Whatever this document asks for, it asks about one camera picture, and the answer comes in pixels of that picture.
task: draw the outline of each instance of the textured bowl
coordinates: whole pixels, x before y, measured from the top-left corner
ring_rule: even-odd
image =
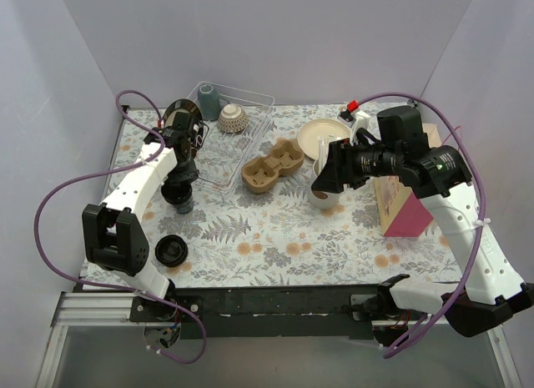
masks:
[[[249,125],[249,116],[237,104],[227,104],[220,112],[217,126],[223,132],[241,132]]]

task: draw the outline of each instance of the clear plastic container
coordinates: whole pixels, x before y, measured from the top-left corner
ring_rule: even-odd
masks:
[[[212,85],[221,98],[221,104],[238,104],[249,116],[248,126],[238,133],[226,133],[217,128],[217,121],[206,121],[209,133],[194,162],[199,169],[199,180],[194,184],[202,189],[228,193],[235,185],[240,170],[253,147],[258,143],[270,122],[275,98],[211,82],[200,82],[187,97],[199,104],[197,91],[204,84]]]

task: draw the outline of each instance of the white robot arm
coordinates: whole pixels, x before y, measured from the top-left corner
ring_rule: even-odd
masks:
[[[159,187],[171,204],[191,190],[199,172],[193,160],[192,143],[203,137],[201,114],[193,102],[174,102],[164,115],[172,120],[157,128],[165,148],[146,163],[160,142],[149,134],[136,162],[146,163],[130,171],[101,204],[88,204],[82,214],[83,237],[88,261],[114,272],[131,287],[163,298],[172,282],[158,272],[150,258],[149,243],[141,228],[141,218]]]
[[[416,108],[388,108],[377,118],[382,140],[359,129],[358,144],[331,143],[327,164],[313,189],[339,193],[346,184],[359,188],[370,176],[398,176],[432,214],[465,271],[480,221],[471,173],[463,158],[448,146],[429,147]],[[456,287],[397,275],[378,286],[376,297],[354,310],[382,315],[417,310],[435,315]],[[464,336],[489,330],[534,302],[534,285],[526,284],[513,269],[487,225],[465,288],[445,313]]]

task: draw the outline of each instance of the box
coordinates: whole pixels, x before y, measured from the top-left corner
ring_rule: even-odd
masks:
[[[431,148],[441,146],[440,135],[433,123],[424,123]],[[376,201],[380,227],[384,236],[419,236],[432,221],[431,214],[411,188],[399,182],[398,177],[375,178]]]

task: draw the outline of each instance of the black lid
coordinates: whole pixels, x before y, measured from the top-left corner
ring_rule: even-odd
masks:
[[[156,245],[156,259],[167,267],[181,265],[187,254],[187,244],[178,235],[164,236]]]

